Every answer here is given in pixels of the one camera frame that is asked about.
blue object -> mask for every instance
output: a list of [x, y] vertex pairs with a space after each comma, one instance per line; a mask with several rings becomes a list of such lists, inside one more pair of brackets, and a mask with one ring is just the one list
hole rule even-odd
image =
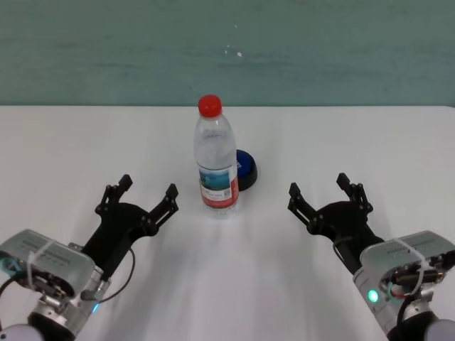
[[257, 167], [254, 158], [240, 149], [237, 150], [237, 176], [240, 191], [253, 186], [257, 179]]
[[98, 307], [100, 306], [99, 303], [95, 304], [95, 306], [93, 307], [92, 309], [92, 314], [96, 313], [96, 311], [98, 310]]

green wall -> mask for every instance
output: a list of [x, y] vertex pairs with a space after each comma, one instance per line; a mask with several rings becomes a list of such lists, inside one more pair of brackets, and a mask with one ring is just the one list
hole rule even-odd
[[455, 1], [0, 0], [0, 104], [194, 105], [207, 92], [455, 104]]

blue led light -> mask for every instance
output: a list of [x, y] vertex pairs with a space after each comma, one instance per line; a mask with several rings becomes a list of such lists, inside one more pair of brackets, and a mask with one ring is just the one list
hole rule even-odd
[[379, 300], [379, 295], [376, 290], [371, 289], [368, 291], [368, 299], [371, 303], [376, 303]]
[[98, 310], [98, 306], [99, 306], [99, 305], [100, 305], [99, 303], [95, 304], [95, 306], [94, 306], [93, 309], [92, 309], [92, 314], [93, 314], [93, 313], [96, 313], [96, 311]]

red and white label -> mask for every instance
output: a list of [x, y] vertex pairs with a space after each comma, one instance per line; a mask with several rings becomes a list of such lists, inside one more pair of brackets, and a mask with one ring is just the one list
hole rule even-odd
[[203, 202], [213, 208], [227, 208], [239, 196], [237, 165], [221, 170], [199, 167], [200, 193]]

water bottle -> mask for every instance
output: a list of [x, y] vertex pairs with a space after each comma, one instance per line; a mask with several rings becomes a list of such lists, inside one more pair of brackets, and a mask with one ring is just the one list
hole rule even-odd
[[203, 202], [217, 212], [234, 207], [239, 197], [237, 149], [234, 133], [214, 94], [199, 100], [199, 121], [194, 132], [194, 157], [199, 167]]

